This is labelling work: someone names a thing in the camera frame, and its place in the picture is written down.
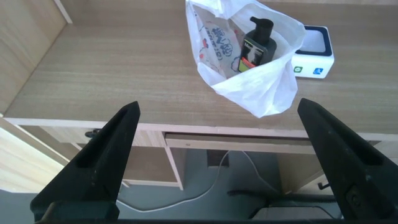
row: black pump bottle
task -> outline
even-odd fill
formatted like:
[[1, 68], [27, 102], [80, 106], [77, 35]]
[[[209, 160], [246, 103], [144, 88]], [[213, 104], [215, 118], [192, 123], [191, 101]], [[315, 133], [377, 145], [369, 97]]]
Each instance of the black pump bottle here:
[[256, 28], [244, 36], [238, 70], [245, 72], [250, 68], [268, 63], [272, 60], [276, 42], [270, 38], [274, 23], [269, 19], [251, 17]]

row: desk surface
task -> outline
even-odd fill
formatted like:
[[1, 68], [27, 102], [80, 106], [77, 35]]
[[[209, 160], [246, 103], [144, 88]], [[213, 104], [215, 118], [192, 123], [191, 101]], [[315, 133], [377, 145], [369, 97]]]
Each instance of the desk surface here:
[[5, 117], [24, 124], [105, 122], [138, 101], [142, 124], [305, 136], [297, 114], [305, 97], [369, 140], [398, 139], [398, 6], [268, 6], [327, 26], [336, 58], [326, 79], [297, 79], [296, 99], [285, 113], [257, 119], [205, 84], [193, 61], [183, 1], [92, 1], [64, 28]]

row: blue logo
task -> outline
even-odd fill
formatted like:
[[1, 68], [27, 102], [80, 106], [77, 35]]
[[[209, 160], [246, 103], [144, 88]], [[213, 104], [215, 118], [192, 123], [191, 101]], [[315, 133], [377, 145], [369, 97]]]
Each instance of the blue logo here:
[[314, 74], [314, 75], [320, 75], [320, 74], [322, 73], [322, 71], [323, 71], [323, 68], [316, 68], [316, 69], [313, 71], [313, 74]]

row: floor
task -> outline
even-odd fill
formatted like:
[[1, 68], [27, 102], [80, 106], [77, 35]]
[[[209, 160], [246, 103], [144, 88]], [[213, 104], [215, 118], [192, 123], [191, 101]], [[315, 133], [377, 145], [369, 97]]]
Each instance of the floor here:
[[[279, 171], [275, 154], [248, 153], [261, 176], [271, 186], [280, 189]], [[207, 168], [206, 151], [191, 149], [187, 154], [185, 190], [175, 187], [134, 185], [123, 187], [119, 198], [129, 205], [141, 209], [153, 209], [192, 198], [206, 191], [214, 182], [217, 168]], [[242, 152], [230, 152], [229, 167], [222, 167], [218, 181], [212, 190], [198, 200], [156, 212], [140, 213], [118, 204], [120, 219], [215, 219], [245, 220], [263, 201], [248, 196], [230, 197], [227, 191], [244, 189], [272, 193], [257, 177], [252, 165]], [[0, 191], [0, 217], [5, 223], [32, 223], [33, 215], [29, 203], [35, 194], [11, 194]], [[337, 204], [319, 204], [333, 216], [340, 214]]]

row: plastic bag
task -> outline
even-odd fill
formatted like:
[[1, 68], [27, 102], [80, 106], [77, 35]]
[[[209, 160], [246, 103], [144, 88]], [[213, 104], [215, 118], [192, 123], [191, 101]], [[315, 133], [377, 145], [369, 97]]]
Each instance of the plastic bag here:
[[[217, 94], [258, 118], [290, 108], [297, 92], [290, 59], [302, 46], [302, 23], [254, 0], [187, 0], [186, 13], [198, 72]], [[256, 26], [252, 16], [274, 22], [277, 50], [271, 62], [239, 73], [243, 37]]]

